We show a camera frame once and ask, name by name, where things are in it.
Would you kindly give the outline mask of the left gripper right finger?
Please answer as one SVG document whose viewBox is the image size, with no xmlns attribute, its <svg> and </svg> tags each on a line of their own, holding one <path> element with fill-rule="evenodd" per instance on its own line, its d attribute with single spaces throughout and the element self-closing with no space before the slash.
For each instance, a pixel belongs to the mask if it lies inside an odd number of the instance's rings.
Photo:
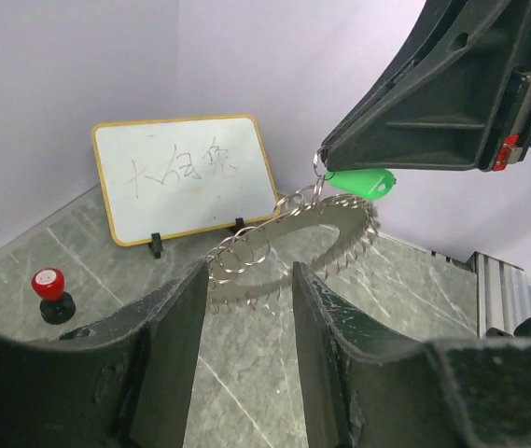
<svg viewBox="0 0 531 448">
<path fill-rule="evenodd" d="M 513 333 L 418 342 L 295 263 L 292 300 L 312 447 L 531 447 L 531 317 Z"/>
</svg>

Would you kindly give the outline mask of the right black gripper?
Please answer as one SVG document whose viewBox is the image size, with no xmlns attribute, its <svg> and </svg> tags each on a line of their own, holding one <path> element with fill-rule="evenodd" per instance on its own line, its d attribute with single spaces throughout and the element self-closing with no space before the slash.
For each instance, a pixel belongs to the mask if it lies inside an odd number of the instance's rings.
<svg viewBox="0 0 531 448">
<path fill-rule="evenodd" d="M 330 171 L 499 172 L 523 161 L 531 1 L 425 2 L 398 54 L 323 147 Z"/>
</svg>

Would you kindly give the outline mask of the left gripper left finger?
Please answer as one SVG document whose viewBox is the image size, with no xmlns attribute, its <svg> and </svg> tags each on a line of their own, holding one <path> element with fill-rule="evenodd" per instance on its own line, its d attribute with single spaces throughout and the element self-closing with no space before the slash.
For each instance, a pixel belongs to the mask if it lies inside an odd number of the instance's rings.
<svg viewBox="0 0 531 448">
<path fill-rule="evenodd" d="M 180 447 L 209 284 L 205 261 L 51 340 L 0 334 L 0 447 Z"/>
</svg>

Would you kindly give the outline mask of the green tagged key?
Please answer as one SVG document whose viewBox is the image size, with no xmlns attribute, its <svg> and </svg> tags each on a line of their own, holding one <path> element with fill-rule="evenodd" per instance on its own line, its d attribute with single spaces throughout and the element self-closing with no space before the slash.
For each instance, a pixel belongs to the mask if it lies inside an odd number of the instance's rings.
<svg viewBox="0 0 531 448">
<path fill-rule="evenodd" d="M 367 201 L 383 198 L 396 184 L 395 176 L 387 169 L 326 172 L 325 178 L 333 188 Z"/>
</svg>

